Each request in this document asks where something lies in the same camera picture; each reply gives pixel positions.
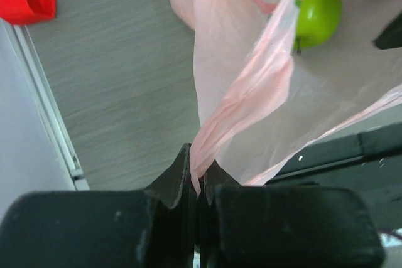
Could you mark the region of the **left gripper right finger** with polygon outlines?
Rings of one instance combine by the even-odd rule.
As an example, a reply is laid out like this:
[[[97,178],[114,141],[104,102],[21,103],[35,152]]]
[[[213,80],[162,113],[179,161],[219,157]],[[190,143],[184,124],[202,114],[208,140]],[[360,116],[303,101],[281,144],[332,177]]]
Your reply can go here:
[[[318,185],[242,186],[217,163],[201,177],[202,267],[381,267],[360,196]]]

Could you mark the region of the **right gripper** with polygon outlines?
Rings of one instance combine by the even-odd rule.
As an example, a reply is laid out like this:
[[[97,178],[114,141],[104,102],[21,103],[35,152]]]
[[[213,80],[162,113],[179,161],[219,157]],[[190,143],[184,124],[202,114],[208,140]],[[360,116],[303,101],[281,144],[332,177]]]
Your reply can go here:
[[[373,40],[379,50],[401,48],[401,0],[381,0],[382,26]]]

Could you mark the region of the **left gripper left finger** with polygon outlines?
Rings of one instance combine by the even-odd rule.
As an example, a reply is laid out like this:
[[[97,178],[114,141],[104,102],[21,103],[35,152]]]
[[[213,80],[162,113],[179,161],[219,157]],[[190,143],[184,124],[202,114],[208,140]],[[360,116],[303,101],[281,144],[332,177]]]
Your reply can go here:
[[[190,145],[150,185],[18,198],[1,222],[2,267],[192,267]]]

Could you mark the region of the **green fake apple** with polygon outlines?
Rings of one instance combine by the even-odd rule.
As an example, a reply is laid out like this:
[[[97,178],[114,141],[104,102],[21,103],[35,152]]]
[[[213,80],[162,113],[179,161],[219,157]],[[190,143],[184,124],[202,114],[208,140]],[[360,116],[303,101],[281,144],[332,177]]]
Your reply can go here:
[[[296,0],[300,8],[296,25],[295,50],[301,52],[326,42],[342,16],[342,0]]]

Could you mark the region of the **pink plastic bag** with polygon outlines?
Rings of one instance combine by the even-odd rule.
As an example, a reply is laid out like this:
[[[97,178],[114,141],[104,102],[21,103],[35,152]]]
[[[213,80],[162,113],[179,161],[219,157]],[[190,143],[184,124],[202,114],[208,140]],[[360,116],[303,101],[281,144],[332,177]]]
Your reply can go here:
[[[193,186],[214,161],[263,185],[298,151],[401,104],[401,48],[379,50],[381,0],[342,0],[334,35],[295,50],[296,0],[170,0],[195,33]]]

